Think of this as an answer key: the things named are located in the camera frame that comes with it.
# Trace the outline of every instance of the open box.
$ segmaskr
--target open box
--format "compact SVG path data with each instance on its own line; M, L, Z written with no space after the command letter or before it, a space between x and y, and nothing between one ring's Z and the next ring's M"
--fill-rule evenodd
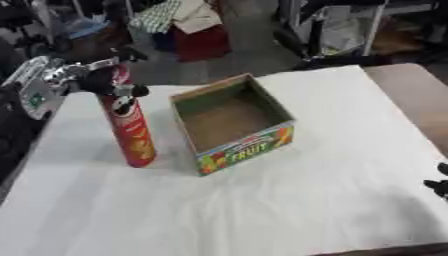
M294 118L245 74L171 97L206 175L292 141Z

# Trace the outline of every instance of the gray floor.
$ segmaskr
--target gray floor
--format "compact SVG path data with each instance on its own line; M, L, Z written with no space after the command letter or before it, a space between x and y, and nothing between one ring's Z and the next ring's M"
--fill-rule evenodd
M151 50L149 43L137 42L137 48L150 55L150 61L135 64L136 82L167 84L204 84L242 73L255 76L290 69L297 58L276 45L272 38L273 25L269 15L275 9L274 0L228 0L224 5L224 22L232 52L218 59L179 63L176 56Z

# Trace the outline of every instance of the cardboard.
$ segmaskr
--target cardboard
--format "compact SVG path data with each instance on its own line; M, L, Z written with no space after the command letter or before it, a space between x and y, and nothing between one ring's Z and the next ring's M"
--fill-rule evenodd
M171 100L201 175L284 146L293 138L294 118L250 74Z

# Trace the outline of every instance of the red cylindrical can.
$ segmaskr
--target red cylindrical can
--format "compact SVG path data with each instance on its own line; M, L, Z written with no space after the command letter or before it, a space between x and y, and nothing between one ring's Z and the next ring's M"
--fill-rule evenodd
M114 82L130 83L126 66L118 66ZM98 99L128 164L138 168L151 163L156 151L138 100L131 96L98 96Z

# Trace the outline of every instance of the office chair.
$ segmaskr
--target office chair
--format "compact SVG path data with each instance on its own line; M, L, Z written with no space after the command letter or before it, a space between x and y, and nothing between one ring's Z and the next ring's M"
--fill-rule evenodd
M0 28L16 33L21 37L13 44L14 48L23 48L27 57L32 56L32 47L36 44L46 44L42 35L30 36L26 26L33 24L33 15L26 4L18 0L0 0Z
M387 0L310 0L299 8L293 5L282 10L280 6L273 15L273 19L281 23L281 29L274 32L275 40L286 49L297 55L301 61L294 70L309 70L324 68L330 66L343 65L361 65L376 66L389 64L391 61L385 56L369 56L369 50L373 41L376 29L378 27L381 12ZM321 51L322 29L326 19L326 9L331 6L377 6L377 12L372 22L372 27L368 42L363 50L364 56L324 56ZM294 20L285 18L284 13L294 12L299 9L298 14L290 14L289 17L295 16ZM304 24L306 21L312 20L309 40L305 44L296 33L296 27Z
M445 33L440 43L431 43L428 47L429 52L418 59L417 62L423 65L448 60L448 2L446 0L435 0L431 16L433 17L432 24L428 26L444 26Z

